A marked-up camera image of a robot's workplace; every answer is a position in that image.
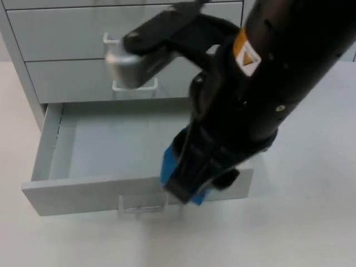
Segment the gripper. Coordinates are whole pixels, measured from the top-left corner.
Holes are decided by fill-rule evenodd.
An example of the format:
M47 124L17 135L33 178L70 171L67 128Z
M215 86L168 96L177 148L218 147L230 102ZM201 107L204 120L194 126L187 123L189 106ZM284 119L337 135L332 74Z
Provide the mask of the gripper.
M191 82L193 113L164 152L164 188L179 202L201 205L199 174L209 174L207 189L225 190L238 178L236 165L271 146L278 132L264 123L253 128L258 108L271 103L265 86L272 76L233 77L216 83L206 72Z

